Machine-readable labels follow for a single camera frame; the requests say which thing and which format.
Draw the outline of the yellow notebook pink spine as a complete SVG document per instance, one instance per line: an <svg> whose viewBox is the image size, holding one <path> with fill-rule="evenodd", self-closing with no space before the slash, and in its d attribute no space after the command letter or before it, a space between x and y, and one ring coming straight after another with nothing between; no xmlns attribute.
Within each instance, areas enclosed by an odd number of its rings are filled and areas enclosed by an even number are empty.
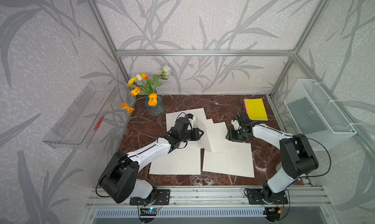
<svg viewBox="0 0 375 224"><path fill-rule="evenodd" d="M244 106L250 120L268 121L262 99L244 99Z"/></svg>

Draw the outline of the purple notebook green spine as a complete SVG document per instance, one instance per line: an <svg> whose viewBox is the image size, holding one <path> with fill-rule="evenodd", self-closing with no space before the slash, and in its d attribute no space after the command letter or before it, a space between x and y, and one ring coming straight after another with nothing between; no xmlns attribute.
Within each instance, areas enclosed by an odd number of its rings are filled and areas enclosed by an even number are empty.
<svg viewBox="0 0 375 224"><path fill-rule="evenodd" d="M201 148L210 153L219 153L234 150L233 143L226 139L228 132L224 122L212 123L212 120L197 120L198 128L204 134L198 141Z"/></svg>

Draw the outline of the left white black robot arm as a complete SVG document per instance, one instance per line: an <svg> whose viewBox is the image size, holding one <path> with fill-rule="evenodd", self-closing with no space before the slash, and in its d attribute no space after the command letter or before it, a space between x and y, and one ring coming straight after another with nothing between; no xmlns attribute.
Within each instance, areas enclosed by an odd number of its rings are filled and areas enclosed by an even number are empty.
<svg viewBox="0 0 375 224"><path fill-rule="evenodd" d="M172 129L153 143L130 153L117 152L107 164L97 182L106 197L116 203L127 198L136 199L136 204L150 204L157 199L157 186L150 181L138 179L138 173L154 160L178 149L181 143L199 141L204 131L199 128L179 132Z"/></svg>

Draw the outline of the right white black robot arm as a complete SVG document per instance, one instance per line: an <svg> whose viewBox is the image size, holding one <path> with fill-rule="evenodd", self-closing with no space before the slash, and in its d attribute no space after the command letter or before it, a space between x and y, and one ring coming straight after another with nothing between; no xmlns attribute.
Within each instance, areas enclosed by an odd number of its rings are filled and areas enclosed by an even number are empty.
<svg viewBox="0 0 375 224"><path fill-rule="evenodd" d="M261 139L280 151L281 162L276 174L263 185L263 197L282 193L296 180L319 167L318 160L309 140L302 134L291 135L263 123L241 123L232 120L232 129L228 130L226 139L244 143L250 139Z"/></svg>

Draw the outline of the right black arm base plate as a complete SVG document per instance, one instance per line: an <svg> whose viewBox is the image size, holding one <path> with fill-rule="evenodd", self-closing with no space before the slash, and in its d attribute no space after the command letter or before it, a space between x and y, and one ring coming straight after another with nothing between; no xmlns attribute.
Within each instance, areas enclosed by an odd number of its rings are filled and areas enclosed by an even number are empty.
<svg viewBox="0 0 375 224"><path fill-rule="evenodd" d="M285 191L272 193L260 188L245 188L244 194L248 198L249 204L289 204Z"/></svg>

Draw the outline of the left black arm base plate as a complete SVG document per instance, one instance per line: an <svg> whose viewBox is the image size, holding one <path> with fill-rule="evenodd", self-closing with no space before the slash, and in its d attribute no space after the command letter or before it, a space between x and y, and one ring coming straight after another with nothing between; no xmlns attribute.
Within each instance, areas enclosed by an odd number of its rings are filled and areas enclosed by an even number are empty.
<svg viewBox="0 0 375 224"><path fill-rule="evenodd" d="M132 197L130 205L168 205L170 202L171 190L170 189L156 189L153 190L145 199L139 197Z"/></svg>

